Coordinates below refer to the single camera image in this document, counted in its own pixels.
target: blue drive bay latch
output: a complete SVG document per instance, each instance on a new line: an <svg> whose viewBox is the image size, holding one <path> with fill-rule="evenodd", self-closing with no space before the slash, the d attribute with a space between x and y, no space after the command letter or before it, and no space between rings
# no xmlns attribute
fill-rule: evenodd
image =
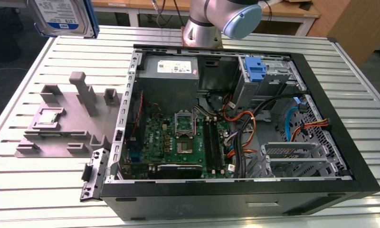
<svg viewBox="0 0 380 228"><path fill-rule="evenodd" d="M245 69L251 82L261 82L267 74L267 68L259 57L245 57Z"/></svg>

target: metal workbench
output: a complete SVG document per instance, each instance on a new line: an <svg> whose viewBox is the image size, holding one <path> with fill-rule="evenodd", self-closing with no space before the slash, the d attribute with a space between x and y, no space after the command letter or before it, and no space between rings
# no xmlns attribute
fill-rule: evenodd
<svg viewBox="0 0 380 228"><path fill-rule="evenodd" d="M380 183L380 95L339 44L325 38L257 35L223 39L224 48L303 53ZM380 227L380 192L308 217L121 221L104 202L80 203L81 158L13 157L38 109L44 84L74 91L68 78L84 71L96 92L125 89L132 45L181 45L180 30L103 26L97 39L50 38L0 116L0 227Z"/></svg>

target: motherboard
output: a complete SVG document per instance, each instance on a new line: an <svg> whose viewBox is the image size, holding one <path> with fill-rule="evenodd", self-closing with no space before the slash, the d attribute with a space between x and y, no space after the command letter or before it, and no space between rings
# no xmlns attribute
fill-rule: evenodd
<svg viewBox="0 0 380 228"><path fill-rule="evenodd" d="M176 117L176 120L175 117L148 118L144 147L141 151L128 150L131 178L152 178L152 169L160 165L199 167L203 179L231 178L232 173L225 170L223 146L227 129L228 123L215 119L192 119L187 116ZM177 133L188 130L192 130L192 134Z"/></svg>

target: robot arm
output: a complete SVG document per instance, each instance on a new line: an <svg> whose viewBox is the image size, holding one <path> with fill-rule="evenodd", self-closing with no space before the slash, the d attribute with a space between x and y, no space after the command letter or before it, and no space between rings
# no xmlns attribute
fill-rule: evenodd
<svg viewBox="0 0 380 228"><path fill-rule="evenodd" d="M261 19L259 0L192 0L183 39L187 46L216 48L221 32L231 39L244 38Z"/></svg>

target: open computer tower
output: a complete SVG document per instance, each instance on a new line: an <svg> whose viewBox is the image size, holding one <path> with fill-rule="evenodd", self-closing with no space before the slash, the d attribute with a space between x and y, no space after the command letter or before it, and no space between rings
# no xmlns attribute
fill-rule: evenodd
<svg viewBox="0 0 380 228"><path fill-rule="evenodd" d="M307 215L380 191L301 54L137 45L127 77L80 198L123 220Z"/></svg>

